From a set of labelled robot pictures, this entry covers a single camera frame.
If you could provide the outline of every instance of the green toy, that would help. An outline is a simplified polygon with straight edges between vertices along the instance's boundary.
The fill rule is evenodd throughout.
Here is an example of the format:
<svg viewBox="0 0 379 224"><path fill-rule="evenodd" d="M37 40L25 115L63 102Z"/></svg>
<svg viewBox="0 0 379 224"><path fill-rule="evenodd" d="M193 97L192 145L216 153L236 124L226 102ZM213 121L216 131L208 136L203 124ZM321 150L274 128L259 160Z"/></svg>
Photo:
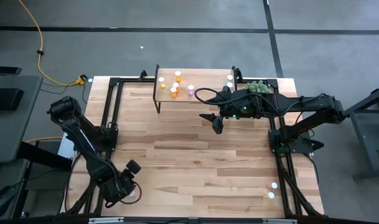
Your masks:
<svg viewBox="0 0 379 224"><path fill-rule="evenodd" d="M252 83L246 83L245 89L255 93L271 93L268 86L265 85L261 80L258 81L258 83L256 81Z"/></svg>

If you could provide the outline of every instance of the yellow cable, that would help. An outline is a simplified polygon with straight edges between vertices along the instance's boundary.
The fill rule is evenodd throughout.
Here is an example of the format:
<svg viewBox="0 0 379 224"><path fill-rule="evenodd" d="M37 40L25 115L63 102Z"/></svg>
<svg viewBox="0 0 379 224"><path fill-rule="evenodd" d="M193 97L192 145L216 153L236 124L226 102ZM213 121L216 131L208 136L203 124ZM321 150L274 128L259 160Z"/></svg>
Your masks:
<svg viewBox="0 0 379 224"><path fill-rule="evenodd" d="M31 139L28 141L25 141L26 143L34 142L34 141L45 141L45 140L53 140L53 139L59 139L62 140L62 137L46 137L46 138L37 138L37 139Z"/></svg>
<svg viewBox="0 0 379 224"><path fill-rule="evenodd" d="M41 33L41 30L40 30L40 27L39 27L37 21L34 19L34 16L32 15L32 13L26 8L25 4L23 4L23 2L22 2L21 0L18 0L18 1L19 1L19 3L22 5L22 7L26 10L26 12L28 13L28 15L32 18L32 20L33 20L35 26L37 27L37 30L39 31L40 39L41 39L40 50L42 51L42 48L43 48L43 46L44 46L44 40L43 40L43 37L42 37L42 33ZM52 82L55 83L55 84L58 84L58 85L60 85L60 86L74 86L74 85L77 85L77 83L72 83L72 84L60 83L60 82L58 82L57 80L54 80L53 78L51 78L51 77L49 77L48 75L46 75L46 74L42 71L42 69L41 69L41 54L39 54L39 59L38 59L38 61L37 61L37 67L39 68L40 73L43 74L43 76L44 76L46 79L52 81Z"/></svg>

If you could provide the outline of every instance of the black floor stripe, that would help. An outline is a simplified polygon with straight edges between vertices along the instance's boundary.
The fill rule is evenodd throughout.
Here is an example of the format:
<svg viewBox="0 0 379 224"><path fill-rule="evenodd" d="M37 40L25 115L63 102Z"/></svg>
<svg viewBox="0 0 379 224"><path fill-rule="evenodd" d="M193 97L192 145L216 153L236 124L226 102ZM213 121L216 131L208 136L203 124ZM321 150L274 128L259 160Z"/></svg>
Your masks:
<svg viewBox="0 0 379 224"><path fill-rule="evenodd" d="M138 28L138 27L40 27L44 32L172 32L172 33L229 33L229 34L266 34L268 29L231 29L231 28ZM37 31L29 26L0 26L0 30Z"/></svg>
<svg viewBox="0 0 379 224"><path fill-rule="evenodd" d="M379 35L379 30L308 30L275 29L275 34L319 34L319 35Z"/></svg>
<svg viewBox="0 0 379 224"><path fill-rule="evenodd" d="M278 45L276 43L274 24L272 22L272 16L271 16L271 11L269 9L268 0L263 0L263 3L264 3L264 10L265 10L266 24L269 30L268 32L269 40L271 41L271 50L272 50L272 57L274 58L276 76L278 78L283 78L281 59L279 58Z"/></svg>

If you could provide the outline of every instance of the wooden tabletop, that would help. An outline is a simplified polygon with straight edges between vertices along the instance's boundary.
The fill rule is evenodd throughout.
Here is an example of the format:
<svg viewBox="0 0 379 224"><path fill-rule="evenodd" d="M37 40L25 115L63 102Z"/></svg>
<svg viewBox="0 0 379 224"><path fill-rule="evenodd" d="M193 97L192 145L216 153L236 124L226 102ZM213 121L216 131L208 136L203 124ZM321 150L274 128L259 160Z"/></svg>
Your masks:
<svg viewBox="0 0 379 224"><path fill-rule="evenodd" d="M85 113L94 125L101 123L108 83L109 77L94 78ZM278 84L280 93L297 96L293 79L280 78ZM224 131L217 135L211 123L199 117L200 113L218 112L216 107L196 102L165 103L162 113L157 114L153 87L152 83L124 84L118 145L112 157L119 170L130 159L142 166L135 181L142 187L143 197L134 205L103 207L103 216L284 216L279 189L272 190L274 199L263 198L270 191L268 184L279 183L267 140L267 119L224 120ZM288 113L286 124L294 124L297 115ZM323 213L312 163L302 154L292 156L298 187ZM80 159L70 181L69 207L81 196L89 179L85 161ZM294 211L290 190L288 194Z"/></svg>
<svg viewBox="0 0 379 224"><path fill-rule="evenodd" d="M175 82L175 72L181 72L182 81L179 83L179 93L177 97L171 96L171 87ZM194 68L159 68L157 73L155 100L158 102L198 102L195 96L188 94L188 86L193 85L198 88L211 88L221 91L227 83L227 76L233 76L232 69L194 69ZM165 88L161 88L159 78L164 78ZM208 100L215 97L211 91L199 91L197 94L201 99Z"/></svg>

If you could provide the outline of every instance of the gray floor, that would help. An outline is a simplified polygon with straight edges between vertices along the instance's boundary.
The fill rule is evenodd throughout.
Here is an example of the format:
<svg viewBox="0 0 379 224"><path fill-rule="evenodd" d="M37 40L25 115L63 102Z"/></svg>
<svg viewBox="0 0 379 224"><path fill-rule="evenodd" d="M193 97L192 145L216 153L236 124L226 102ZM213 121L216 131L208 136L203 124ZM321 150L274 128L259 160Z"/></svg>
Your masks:
<svg viewBox="0 0 379 224"><path fill-rule="evenodd" d="M267 28L262 0L26 2L43 26ZM276 29L379 29L379 0L269 0L269 5ZM32 25L15 0L1 0L0 24ZM379 88L379 35L277 35L276 39L284 77L295 78L300 95L335 95L347 108ZM143 69L152 73L157 63L185 68L235 65L246 77L276 77L268 34L44 32L44 40L42 67L61 82L83 73L89 77L139 75ZM0 31L0 65L22 67L23 75L39 75L35 52L39 41L36 32ZM85 107L82 87L68 88L65 94ZM26 139L62 134L45 113L60 98L40 93ZM367 167L349 120L315 131L314 139L325 143L315 156L325 213L379 222L379 178L352 180Z"/></svg>

